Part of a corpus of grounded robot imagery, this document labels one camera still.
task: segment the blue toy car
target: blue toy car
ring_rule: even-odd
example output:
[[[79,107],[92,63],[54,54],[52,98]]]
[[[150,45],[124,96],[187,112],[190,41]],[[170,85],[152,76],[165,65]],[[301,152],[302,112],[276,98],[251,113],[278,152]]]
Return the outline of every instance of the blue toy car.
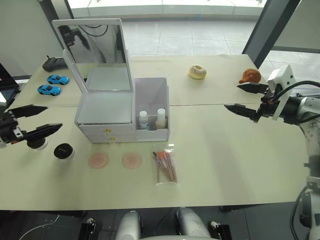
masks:
[[[50,85],[41,85],[38,87],[38,92],[43,95],[52,95],[57,96],[61,93],[60,87],[57,86],[50,86]]]
[[[60,85],[65,85],[69,83],[69,78],[66,76],[60,76],[57,74],[48,76],[47,79],[48,83],[50,84],[60,84]]]

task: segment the beige tabletop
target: beige tabletop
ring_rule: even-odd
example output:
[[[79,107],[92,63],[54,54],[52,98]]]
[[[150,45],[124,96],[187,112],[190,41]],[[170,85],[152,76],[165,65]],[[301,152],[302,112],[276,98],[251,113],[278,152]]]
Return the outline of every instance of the beige tabletop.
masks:
[[[253,66],[247,56],[218,57],[158,59],[164,63],[175,63],[180,59],[187,66],[196,62],[205,67],[205,62],[210,59],[213,66],[214,59],[229,59],[232,62],[238,59],[239,65],[247,61],[247,68]],[[154,75],[150,77],[159,76],[161,66],[165,64],[148,65],[151,59],[155,58],[137,57],[132,65],[152,69],[150,72],[154,71]],[[241,75],[237,61],[233,65],[233,69]],[[168,64],[167,67],[170,70],[174,66]],[[61,71],[61,74],[64,73],[68,74],[69,71]],[[146,74],[141,67],[140,76],[146,77]],[[192,83],[185,75],[180,78],[169,76],[170,104],[174,106],[170,107],[171,133],[168,142],[174,144],[173,158],[179,185],[162,186],[156,186],[153,143],[90,143],[73,122],[77,108],[71,105],[76,105],[75,100],[80,96],[80,92],[75,90],[74,81],[63,86],[64,90],[58,96],[61,98],[43,96],[35,91],[40,81],[36,76],[40,75],[44,76],[44,73],[38,69],[14,105],[37,103],[49,108],[36,116],[19,118],[19,126],[27,131],[48,123],[63,123],[63,126],[47,138],[48,145],[41,151],[31,150],[25,142],[0,150],[2,210],[97,210],[278,203],[294,201],[306,184],[308,170],[303,163],[308,161],[307,151],[305,138],[298,127],[264,117],[258,124],[253,123],[217,104],[259,102],[261,96],[253,97],[238,91],[235,73],[225,80],[232,94],[222,94],[224,90],[219,88],[226,87],[221,80],[216,82],[221,84],[219,88],[214,88],[214,80],[210,75],[202,83],[207,84],[206,87],[199,82]],[[192,84],[200,85],[191,88]],[[209,94],[210,88],[221,99]],[[190,95],[183,95],[183,89],[186,93],[190,91]],[[69,106],[64,104],[68,98],[73,101]],[[176,106],[172,103],[179,101],[185,105]],[[257,109],[257,103],[246,105]],[[61,143],[69,143],[75,149],[74,157],[68,162],[54,157],[54,149]],[[109,158],[108,165],[102,169],[93,169],[88,165],[90,156],[97,152],[104,152]],[[124,168],[122,158],[126,153],[138,153],[142,158],[140,167],[134,170]]]
[[[133,78],[167,77],[171,106],[260,102],[260,95],[235,87],[245,69],[256,68],[247,55],[136,56],[131,58],[130,64]],[[188,76],[189,66],[194,64],[206,68],[207,75],[204,80],[195,80]],[[52,74],[70,78],[70,83],[61,87],[63,94],[54,97],[38,94],[37,88],[48,84],[46,79]],[[75,107],[80,96],[81,92],[68,69],[46,72],[40,66],[13,105]]]

